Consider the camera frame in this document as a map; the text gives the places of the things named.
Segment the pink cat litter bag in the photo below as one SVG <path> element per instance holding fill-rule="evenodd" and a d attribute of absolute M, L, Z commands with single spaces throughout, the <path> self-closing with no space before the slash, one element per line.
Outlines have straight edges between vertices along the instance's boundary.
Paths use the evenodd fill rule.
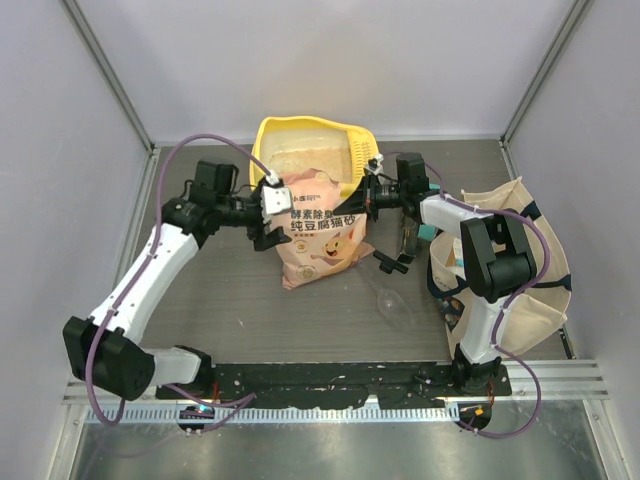
<path fill-rule="evenodd" d="M 316 169 L 287 175 L 284 182 L 293 206 L 290 212 L 275 216 L 272 225 L 291 238 L 276 247 L 285 289 L 340 273 L 373 253 L 365 241 L 367 217 L 334 213 L 343 201 L 338 182 Z"/>

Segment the black bag clip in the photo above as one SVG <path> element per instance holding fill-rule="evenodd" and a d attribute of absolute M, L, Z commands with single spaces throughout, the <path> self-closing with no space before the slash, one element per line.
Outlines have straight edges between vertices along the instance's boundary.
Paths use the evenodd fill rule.
<path fill-rule="evenodd" d="M 380 250 L 373 252 L 373 257 L 379 261 L 379 270 L 390 275 L 394 271 L 401 274 L 406 274 L 409 271 L 409 265 L 413 261 L 413 257 L 405 254 L 400 254 L 396 259 L 384 254 Z"/>

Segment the clear plastic scoop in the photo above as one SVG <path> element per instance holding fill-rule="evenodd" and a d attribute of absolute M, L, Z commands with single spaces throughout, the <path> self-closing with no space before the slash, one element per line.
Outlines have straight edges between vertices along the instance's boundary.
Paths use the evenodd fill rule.
<path fill-rule="evenodd" d="M 415 326 L 415 317 L 399 293 L 383 286 L 362 263 L 358 263 L 356 269 L 374 293 L 376 308 L 386 323 L 397 331 L 412 329 Z"/>

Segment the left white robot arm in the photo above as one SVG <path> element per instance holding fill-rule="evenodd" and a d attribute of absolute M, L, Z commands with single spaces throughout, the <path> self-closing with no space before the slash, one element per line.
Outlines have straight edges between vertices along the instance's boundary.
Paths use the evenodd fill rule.
<path fill-rule="evenodd" d="M 232 191 L 237 173 L 231 164 L 199 161 L 186 191 L 162 206 L 160 224 L 115 289 L 87 318 L 66 322 L 63 339 L 77 379 L 126 401 L 166 384 L 178 384 L 193 399 L 211 391 L 209 355 L 180 346 L 145 351 L 140 342 L 168 287 L 220 228 L 245 229 L 257 251 L 289 242 L 270 225 L 293 207 L 283 180 L 271 173 L 239 196 Z"/>

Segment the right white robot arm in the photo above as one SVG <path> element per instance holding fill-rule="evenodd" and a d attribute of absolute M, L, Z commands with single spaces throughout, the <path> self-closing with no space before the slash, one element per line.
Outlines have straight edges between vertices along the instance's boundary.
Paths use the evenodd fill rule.
<path fill-rule="evenodd" d="M 333 211 L 336 216 L 400 209 L 417 223 L 432 225 L 461 241 L 464 284 L 471 290 L 467 330 L 454 351 L 449 383 L 465 395 L 477 393 L 498 374 L 506 351 L 500 347 L 509 307 L 535 284 L 538 268 L 524 231 L 534 225 L 513 211 L 486 210 L 463 203 L 430 186 L 421 154 L 396 156 L 397 178 L 380 182 L 380 161 L 372 159 L 354 192 Z"/>

